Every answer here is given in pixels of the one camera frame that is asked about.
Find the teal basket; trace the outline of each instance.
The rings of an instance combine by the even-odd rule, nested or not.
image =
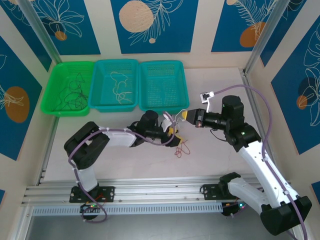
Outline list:
[[[142,111],[177,114],[189,107],[181,61],[149,61],[139,66],[139,107]]]
[[[135,59],[97,61],[89,107],[102,113],[133,111],[138,104],[138,65]]]

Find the green basket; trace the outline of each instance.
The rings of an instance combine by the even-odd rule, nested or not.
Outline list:
[[[56,65],[41,102],[45,114],[57,117],[86,116],[94,62],[71,61]]]

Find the vent grille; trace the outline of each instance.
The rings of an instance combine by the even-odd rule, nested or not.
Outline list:
[[[134,214],[191,214],[191,213],[222,213],[220,202],[211,203],[184,203],[184,204],[130,204],[105,205],[109,215]],[[33,216],[76,216],[80,214],[80,206],[37,206]],[[100,209],[86,215],[103,214]]]

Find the orange circle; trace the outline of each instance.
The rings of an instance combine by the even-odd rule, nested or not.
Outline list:
[[[307,97],[303,95],[299,96],[298,99],[296,100],[296,105],[301,110],[305,109],[308,105]]]
[[[56,31],[54,36],[60,41],[67,40],[67,35],[63,31]]]
[[[240,37],[241,46],[244,48],[254,47],[265,25],[266,25],[265,22],[258,22],[254,26],[250,26],[246,30],[244,30]]]
[[[5,104],[5,112],[8,117],[18,124],[23,123],[27,119],[30,110],[27,92],[19,86],[12,86],[6,91],[4,98],[8,101]]]

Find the plastic basket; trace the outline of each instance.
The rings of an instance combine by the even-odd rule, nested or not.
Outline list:
[[[94,64],[89,107],[100,112],[131,112],[138,104],[138,61],[100,60]]]
[[[87,115],[94,64],[91,61],[71,61],[56,65],[46,86],[41,110],[57,117]]]
[[[139,107],[177,114],[189,107],[184,66],[180,61],[149,61],[139,67]]]

